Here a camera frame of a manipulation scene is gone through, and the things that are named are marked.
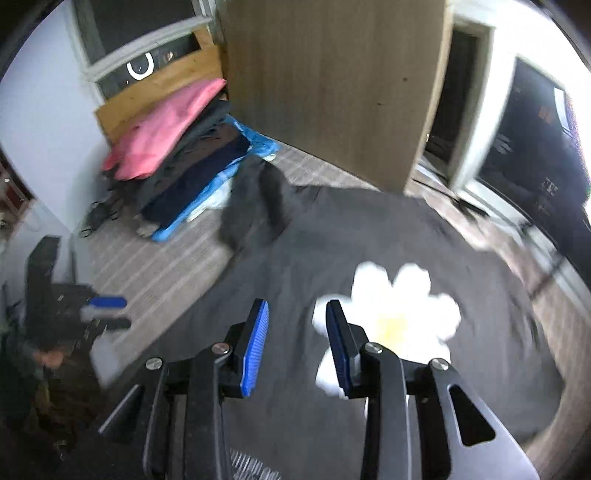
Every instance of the horseshoe logo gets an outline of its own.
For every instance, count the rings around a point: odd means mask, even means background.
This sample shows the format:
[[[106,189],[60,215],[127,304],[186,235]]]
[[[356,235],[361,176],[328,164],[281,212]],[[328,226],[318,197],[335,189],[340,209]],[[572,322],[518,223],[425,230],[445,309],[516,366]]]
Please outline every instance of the horseshoe logo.
[[[127,62],[127,71],[132,76],[132,78],[136,80],[143,80],[146,77],[149,77],[154,73],[154,59],[152,58],[152,54],[150,52],[146,53],[146,58],[148,59],[148,70],[145,73],[137,73],[134,71],[134,68],[131,66],[131,62]]]

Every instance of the navy blue cloth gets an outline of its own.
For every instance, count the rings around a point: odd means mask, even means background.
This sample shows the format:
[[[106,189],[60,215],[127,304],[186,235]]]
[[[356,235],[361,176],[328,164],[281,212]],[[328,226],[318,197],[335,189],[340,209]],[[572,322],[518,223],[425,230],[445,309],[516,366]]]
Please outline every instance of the navy blue cloth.
[[[159,224],[161,228],[168,227],[218,173],[237,158],[246,155],[250,146],[250,142],[241,134],[225,147],[193,165],[165,192],[143,208],[144,219]],[[191,155],[194,152],[187,148],[182,155]]]

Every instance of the wooden headboard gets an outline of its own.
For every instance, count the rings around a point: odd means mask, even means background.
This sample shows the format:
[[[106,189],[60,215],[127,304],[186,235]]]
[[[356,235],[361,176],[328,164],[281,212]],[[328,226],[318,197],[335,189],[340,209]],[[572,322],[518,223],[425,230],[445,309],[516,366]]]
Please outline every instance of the wooden headboard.
[[[220,49],[206,27],[195,32],[200,50],[185,55],[109,99],[96,112],[105,135],[115,143],[140,115],[195,80],[223,77]]]

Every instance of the stack of clothes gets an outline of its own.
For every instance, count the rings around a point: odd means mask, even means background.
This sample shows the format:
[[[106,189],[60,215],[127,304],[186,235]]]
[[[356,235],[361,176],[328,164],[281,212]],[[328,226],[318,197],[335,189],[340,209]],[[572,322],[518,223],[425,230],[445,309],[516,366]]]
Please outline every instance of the stack of clothes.
[[[113,146],[103,171],[140,221],[163,242],[206,208],[225,205],[247,153],[271,160],[278,145],[229,115],[223,79],[199,80],[170,95]]]

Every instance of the dark clothing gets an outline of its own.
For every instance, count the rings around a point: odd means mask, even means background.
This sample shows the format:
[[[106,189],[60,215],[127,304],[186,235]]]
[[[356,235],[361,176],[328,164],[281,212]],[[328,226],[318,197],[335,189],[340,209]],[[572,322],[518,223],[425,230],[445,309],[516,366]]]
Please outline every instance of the dark clothing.
[[[249,147],[250,142],[239,134],[225,147],[194,163],[182,177],[142,210],[142,216],[149,222],[159,224],[160,228],[168,227],[218,173],[246,155]],[[190,163],[190,159],[199,158],[200,153],[188,148],[182,155],[188,157],[186,161]]]
[[[205,160],[216,150],[225,147],[240,134],[240,131],[234,125],[220,123],[208,131],[207,134],[203,134],[197,140],[189,143],[184,150],[181,150],[165,165],[163,174],[156,181],[152,190],[152,198],[155,199],[164,193],[190,167]]]
[[[155,192],[157,184],[168,177],[171,163],[178,162],[179,158],[182,160],[184,158],[183,150],[198,142],[202,135],[208,135],[211,129],[224,125],[223,119],[229,112],[230,102],[220,100],[219,96],[213,99],[187,128],[183,136],[178,139],[172,152],[166,156],[153,175],[145,180],[120,182],[126,190],[129,190],[127,197],[133,201],[133,205],[138,211],[157,197],[158,194]]]

